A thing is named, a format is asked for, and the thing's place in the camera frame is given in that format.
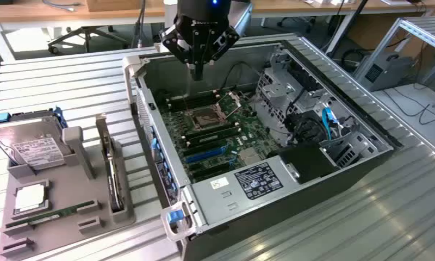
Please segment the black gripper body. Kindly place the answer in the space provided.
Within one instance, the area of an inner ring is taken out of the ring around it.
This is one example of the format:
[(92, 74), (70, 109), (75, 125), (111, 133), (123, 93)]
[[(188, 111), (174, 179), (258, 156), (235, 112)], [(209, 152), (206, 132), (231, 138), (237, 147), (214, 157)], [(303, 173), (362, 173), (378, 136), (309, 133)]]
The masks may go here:
[(230, 8), (230, 1), (178, 2), (176, 28), (186, 42), (194, 47), (196, 60), (209, 30), (217, 29), (221, 34), (230, 27)]

